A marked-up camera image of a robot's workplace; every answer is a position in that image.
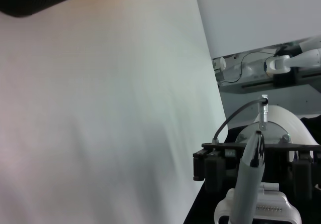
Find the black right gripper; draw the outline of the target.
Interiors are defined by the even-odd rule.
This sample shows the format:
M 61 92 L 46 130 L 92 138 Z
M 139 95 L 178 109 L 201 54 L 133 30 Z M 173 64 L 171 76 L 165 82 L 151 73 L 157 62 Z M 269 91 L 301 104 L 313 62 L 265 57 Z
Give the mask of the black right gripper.
M 209 193 L 220 192 L 224 181 L 236 178 L 238 157 L 246 143 L 203 143 L 203 149 L 193 154 L 193 180 L 204 181 Z M 294 152 L 291 164 L 293 191 L 298 200 L 312 200 L 320 192 L 320 145 L 293 143 L 265 144 L 267 181 L 274 181 L 288 170 L 290 151 Z

